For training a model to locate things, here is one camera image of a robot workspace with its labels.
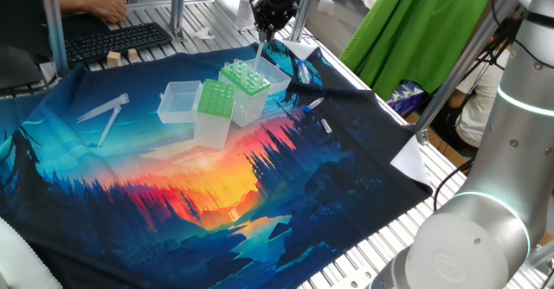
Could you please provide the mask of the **person bare hand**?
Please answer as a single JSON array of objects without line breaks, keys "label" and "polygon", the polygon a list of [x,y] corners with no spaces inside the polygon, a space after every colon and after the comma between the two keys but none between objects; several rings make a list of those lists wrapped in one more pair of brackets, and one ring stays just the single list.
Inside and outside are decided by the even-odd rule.
[{"label": "person bare hand", "polygon": [[127,15],[125,0],[88,0],[85,11],[109,23],[122,21]]}]

